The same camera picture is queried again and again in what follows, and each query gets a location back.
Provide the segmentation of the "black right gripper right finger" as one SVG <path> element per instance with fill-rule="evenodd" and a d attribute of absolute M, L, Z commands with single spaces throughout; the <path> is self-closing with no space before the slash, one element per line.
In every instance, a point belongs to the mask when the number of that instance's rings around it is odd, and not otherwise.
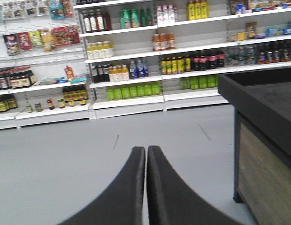
<path fill-rule="evenodd" d="M 239 224 L 194 192 L 156 145 L 148 147 L 146 191 L 152 225 Z"/>

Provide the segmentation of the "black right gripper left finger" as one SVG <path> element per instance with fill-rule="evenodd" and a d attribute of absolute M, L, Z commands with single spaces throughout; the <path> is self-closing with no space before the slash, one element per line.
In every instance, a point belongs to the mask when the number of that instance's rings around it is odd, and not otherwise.
<path fill-rule="evenodd" d="M 133 147 L 123 168 L 90 204 L 62 225 L 141 225 L 146 151 Z"/>

